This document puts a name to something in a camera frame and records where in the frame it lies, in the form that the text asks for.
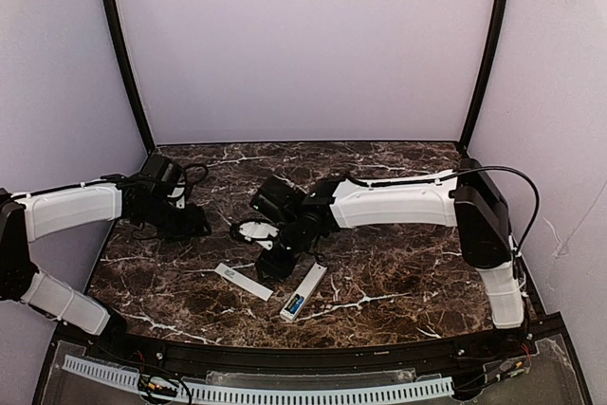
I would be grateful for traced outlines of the white remote control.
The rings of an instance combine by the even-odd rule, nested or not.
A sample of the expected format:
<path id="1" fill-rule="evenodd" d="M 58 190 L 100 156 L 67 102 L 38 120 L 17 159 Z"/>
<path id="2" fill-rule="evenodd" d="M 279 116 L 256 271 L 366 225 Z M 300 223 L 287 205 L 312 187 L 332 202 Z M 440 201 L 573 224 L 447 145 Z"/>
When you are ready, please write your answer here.
<path id="1" fill-rule="evenodd" d="M 319 283 L 322 281 L 324 275 L 326 274 L 326 271 L 327 271 L 327 267 L 322 266 L 318 263 L 315 263 L 308 270 L 308 272 L 304 276 L 303 280 L 300 282 L 300 284 L 298 285 L 296 290 L 293 292 L 293 294 L 290 296 L 290 298 L 285 303 L 285 304 L 287 304 L 290 301 L 290 299 L 295 295 L 299 295 L 300 297 L 303 297 L 303 303 L 302 303 L 301 307 L 299 308 L 299 311 L 297 312 L 296 315 L 292 315 L 292 314 L 284 311 L 284 308 L 285 308 L 285 305 L 284 305 L 280 311 L 280 317 L 282 319 L 284 319 L 286 322 L 294 322 L 298 318 L 299 314 L 301 313 L 302 309 L 308 302 L 309 298 L 313 295 L 313 293 L 316 290 L 316 288 L 318 287 Z"/>

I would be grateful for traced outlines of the green AA battery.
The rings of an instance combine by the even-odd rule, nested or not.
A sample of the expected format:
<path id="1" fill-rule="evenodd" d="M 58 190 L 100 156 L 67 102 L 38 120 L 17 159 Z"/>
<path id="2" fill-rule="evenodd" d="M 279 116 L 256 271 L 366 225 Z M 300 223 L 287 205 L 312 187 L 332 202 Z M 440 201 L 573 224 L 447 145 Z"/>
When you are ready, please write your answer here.
<path id="1" fill-rule="evenodd" d="M 295 314 L 300 306 L 301 297 L 299 295 L 293 296 L 290 301 L 285 305 L 284 311 L 290 314 Z"/>

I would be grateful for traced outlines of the grey remote battery cover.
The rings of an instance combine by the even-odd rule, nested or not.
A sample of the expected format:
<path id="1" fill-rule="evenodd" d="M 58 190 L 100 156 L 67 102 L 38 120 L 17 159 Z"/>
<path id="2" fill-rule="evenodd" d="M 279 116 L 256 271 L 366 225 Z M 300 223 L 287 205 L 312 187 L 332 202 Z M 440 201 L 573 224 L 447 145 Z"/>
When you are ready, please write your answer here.
<path id="1" fill-rule="evenodd" d="M 245 290 L 247 293 L 267 302 L 273 294 L 273 290 L 259 284 L 258 282 L 250 279 L 249 277 L 241 274 L 236 269 L 228 267 L 223 263 L 220 263 L 214 272 L 222 278 L 228 280 L 233 285 Z"/>

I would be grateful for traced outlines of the blue AA battery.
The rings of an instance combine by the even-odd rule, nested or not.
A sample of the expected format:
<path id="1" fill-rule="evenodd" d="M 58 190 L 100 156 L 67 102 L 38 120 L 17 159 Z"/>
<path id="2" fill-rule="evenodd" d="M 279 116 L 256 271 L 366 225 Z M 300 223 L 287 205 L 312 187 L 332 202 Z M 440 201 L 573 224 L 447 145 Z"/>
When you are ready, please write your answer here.
<path id="1" fill-rule="evenodd" d="M 304 301 L 303 297 L 295 297 L 286 308 L 286 311 L 292 315 L 296 315 Z"/>

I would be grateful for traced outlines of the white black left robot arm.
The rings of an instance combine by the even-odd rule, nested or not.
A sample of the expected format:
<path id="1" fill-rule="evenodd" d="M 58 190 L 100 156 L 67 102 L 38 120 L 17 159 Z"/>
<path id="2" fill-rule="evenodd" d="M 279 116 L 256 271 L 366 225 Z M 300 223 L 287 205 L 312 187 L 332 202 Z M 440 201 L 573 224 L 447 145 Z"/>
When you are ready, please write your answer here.
<path id="1" fill-rule="evenodd" d="M 132 175 L 41 191 L 3 190 L 2 301 L 27 305 L 93 337 L 122 328 L 122 317 L 82 292 L 110 224 L 153 228 L 165 241 L 211 234 L 204 210 L 189 200 L 207 174 L 204 164 L 152 155 Z"/>

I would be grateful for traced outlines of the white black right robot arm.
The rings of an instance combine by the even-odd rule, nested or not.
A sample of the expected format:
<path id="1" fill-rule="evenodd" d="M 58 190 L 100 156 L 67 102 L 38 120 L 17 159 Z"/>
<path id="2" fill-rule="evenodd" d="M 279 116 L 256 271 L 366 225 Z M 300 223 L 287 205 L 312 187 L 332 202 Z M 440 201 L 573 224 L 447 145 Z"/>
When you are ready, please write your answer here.
<path id="1" fill-rule="evenodd" d="M 256 261 L 261 278 L 283 280 L 299 255 L 333 232 L 372 225 L 430 224 L 458 230 L 463 259 L 480 274 L 495 328 L 514 329 L 525 320 L 516 261 L 516 238 L 506 199 L 490 178 L 494 167 L 465 158 L 458 168 L 433 175 L 356 179 L 326 177 L 304 192 L 273 175 L 250 206 L 264 218 L 235 231 L 263 251 Z"/>

